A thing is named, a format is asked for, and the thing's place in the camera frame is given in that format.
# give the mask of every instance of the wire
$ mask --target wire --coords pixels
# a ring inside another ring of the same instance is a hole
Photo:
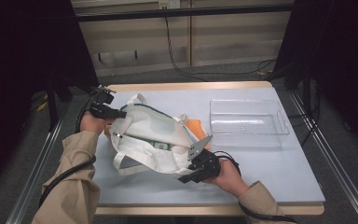
[[[308,132],[308,134],[305,136],[304,140],[301,143],[301,146],[303,147],[305,145],[305,143],[307,142],[307,140],[310,138],[310,135],[312,134],[313,130],[316,128],[317,123],[319,121],[319,117],[320,117],[320,113],[321,113],[321,94],[320,94],[320,89],[319,86],[316,86],[316,92],[315,92],[315,99],[314,99],[314,107],[316,110],[316,114],[315,116],[311,117],[314,121],[310,122],[310,131]]]
[[[192,77],[201,81],[205,81],[208,82],[208,80],[204,79],[204,78],[200,78],[200,77],[194,77],[194,76],[198,76],[198,75],[228,75],[228,76],[242,76],[242,75],[248,75],[248,74],[253,74],[256,72],[261,71],[262,69],[266,68],[267,66],[269,66],[271,63],[275,62],[276,59],[270,59],[270,60],[265,60],[263,62],[260,62],[257,66],[257,69],[253,70],[253,71],[249,71],[249,72],[243,72],[243,73],[216,73],[216,72],[202,72],[202,73],[190,73],[190,72],[186,72],[181,70],[177,65],[176,62],[173,58],[173,54],[172,54],[172,42],[171,42],[171,35],[170,35],[170,27],[168,25],[168,19],[165,18],[165,24],[167,26],[167,39],[168,39],[168,50],[170,53],[170,59],[171,59],[171,64],[173,66],[173,68],[176,70],[176,72],[178,72],[180,75],[184,76],[184,77]]]
[[[227,159],[227,160],[231,161],[232,164],[234,164],[235,168],[237,169],[238,174],[242,175],[240,165],[234,159],[232,159],[231,156],[229,156],[229,155],[228,156],[216,156],[216,158],[217,159]]]
[[[304,118],[306,116],[307,116],[307,114],[289,115],[289,116],[287,116],[287,118],[289,118],[289,119],[302,119],[302,118]]]
[[[97,91],[92,91],[90,94],[89,94],[89,98],[87,98],[87,101],[86,103],[83,105],[83,107],[80,109],[80,113],[79,115],[77,116],[77,120],[76,120],[76,125],[75,125],[75,133],[80,133],[80,123],[81,123],[81,120],[84,116],[84,114],[86,113],[87,109],[87,105],[89,104],[89,101],[91,99],[91,97],[93,95],[95,95],[95,93],[97,93]]]
[[[86,168],[90,165],[92,165],[94,162],[96,161],[95,156],[92,156],[91,160],[83,162],[78,164],[77,166],[72,167],[71,169],[63,172],[62,174],[60,174],[59,176],[57,176],[49,185],[48,187],[45,189],[45,191],[43,192],[42,196],[40,197],[39,200],[39,208],[42,206],[43,202],[46,200],[46,198],[48,197],[48,195],[51,193],[51,191],[54,189],[54,187],[56,187],[61,181],[63,181],[66,177],[68,177],[69,175],[72,175],[74,173],[76,173],[77,171],[82,170],[83,168]]]
[[[303,126],[304,124],[306,124],[305,121],[303,121],[303,122],[301,122],[301,123],[299,123],[299,124],[292,125],[292,127],[293,127],[293,128],[298,128],[298,127],[300,127],[300,126]]]
[[[224,153],[226,155],[228,155],[232,160],[234,160],[234,158],[232,158],[232,156],[228,153],[226,153],[225,151],[215,151],[213,154],[216,154],[216,153]]]

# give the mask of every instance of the tan sleeve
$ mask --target tan sleeve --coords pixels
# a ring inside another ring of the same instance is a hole
[[[95,154],[98,134],[81,132],[64,139],[60,166],[55,176],[43,185],[43,191],[58,175],[89,161]],[[34,216],[33,223],[91,223],[100,198],[100,188],[92,182],[95,169],[90,166],[60,182]]]
[[[259,181],[255,182],[249,190],[238,197],[240,203],[249,210],[262,215],[283,216],[283,211],[275,202],[267,188]],[[274,223],[251,218],[254,224]]]

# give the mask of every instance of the transparent tray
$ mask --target transparent tray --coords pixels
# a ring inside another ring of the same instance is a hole
[[[281,147],[289,134],[279,102],[272,100],[212,100],[212,145]]]

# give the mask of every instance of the table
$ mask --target table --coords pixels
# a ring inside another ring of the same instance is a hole
[[[126,91],[180,91],[180,90],[250,90],[266,89],[273,90],[268,82],[214,82],[214,83],[163,83],[163,84],[134,84],[134,85],[112,85],[108,87],[110,90],[120,92]],[[97,167],[97,173],[94,177],[95,182],[99,182],[98,171],[102,169]],[[104,200],[105,188],[103,183],[98,183],[102,189],[102,201]],[[312,216],[320,215],[324,212],[322,200],[311,203],[279,203],[283,212],[287,215],[303,215]],[[243,212],[235,203],[193,203],[193,204],[166,204],[163,203],[118,203],[107,204],[100,203],[97,208],[97,215],[112,216],[243,216]]]

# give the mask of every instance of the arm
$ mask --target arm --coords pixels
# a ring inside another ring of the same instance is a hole
[[[262,215],[283,216],[282,210],[261,182],[256,182],[249,187],[242,180],[231,161],[221,160],[220,165],[220,175],[205,182],[215,184],[220,189],[236,196],[243,206],[253,212]],[[254,224],[273,223],[255,218],[251,218],[251,220]]]
[[[63,153],[56,174],[43,185],[43,190],[57,176],[89,161],[95,154],[99,134],[111,123],[86,113],[80,131],[63,140]],[[99,187],[91,180],[93,166],[76,172],[61,181],[48,195],[34,216],[33,223],[91,223],[100,197]]]

